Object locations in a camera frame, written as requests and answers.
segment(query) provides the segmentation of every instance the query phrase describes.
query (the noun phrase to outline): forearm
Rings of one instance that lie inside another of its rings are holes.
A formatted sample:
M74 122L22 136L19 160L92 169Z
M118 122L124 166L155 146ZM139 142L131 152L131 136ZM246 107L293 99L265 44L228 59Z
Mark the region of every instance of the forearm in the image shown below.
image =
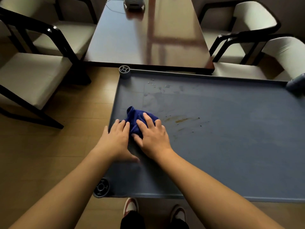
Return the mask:
M245 198L173 151L156 162L181 190L206 228L282 228Z
M10 228L74 228L95 186L110 164L108 157L91 151L77 168L33 205Z

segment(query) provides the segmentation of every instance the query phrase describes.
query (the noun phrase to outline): dark wooden table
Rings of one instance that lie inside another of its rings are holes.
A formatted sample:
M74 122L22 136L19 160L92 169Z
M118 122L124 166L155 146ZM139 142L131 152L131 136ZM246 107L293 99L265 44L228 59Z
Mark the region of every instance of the dark wooden table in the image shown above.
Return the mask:
M145 0L142 12L107 2L84 61L94 66L213 72L191 0Z

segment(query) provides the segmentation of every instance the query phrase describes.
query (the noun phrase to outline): hand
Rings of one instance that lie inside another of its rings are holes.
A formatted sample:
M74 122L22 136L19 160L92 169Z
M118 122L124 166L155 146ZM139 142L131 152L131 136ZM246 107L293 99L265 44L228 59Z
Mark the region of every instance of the hand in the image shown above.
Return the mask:
M148 127L142 121L137 120L137 124L143 134L143 139L136 134L132 136L141 150L149 158L156 161L160 155L165 154L167 151L173 151L170 146L170 139L161 120L156 120L155 126L149 115L143 113L143 116Z
M127 122L125 124L125 120L122 120L121 122L116 120L110 133L108 133L108 126L105 126L102 137L91 152L106 155L112 162L139 162L139 158L132 155L127 149L129 128L130 123Z

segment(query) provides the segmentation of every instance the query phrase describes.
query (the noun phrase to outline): white sneaker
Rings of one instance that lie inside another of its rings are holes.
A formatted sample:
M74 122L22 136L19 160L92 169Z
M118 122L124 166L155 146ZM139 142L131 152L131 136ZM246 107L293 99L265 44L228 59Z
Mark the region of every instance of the white sneaker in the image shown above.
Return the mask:
M139 204L135 198L128 198L124 206L123 217L125 217L132 210L139 212Z
M170 213L170 222L172 222L173 218L181 219L182 221L186 221L185 210L180 205L175 205L172 212Z

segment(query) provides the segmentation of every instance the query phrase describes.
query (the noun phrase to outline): gray tray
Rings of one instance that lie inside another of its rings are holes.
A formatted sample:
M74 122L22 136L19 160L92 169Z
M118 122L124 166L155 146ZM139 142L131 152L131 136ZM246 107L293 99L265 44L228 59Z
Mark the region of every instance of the gray tray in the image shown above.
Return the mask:
M248 200L305 202L305 99L286 82L132 72L119 80L110 125L129 106L151 112L177 154ZM133 139L128 149L141 164L110 167L109 197L183 198Z

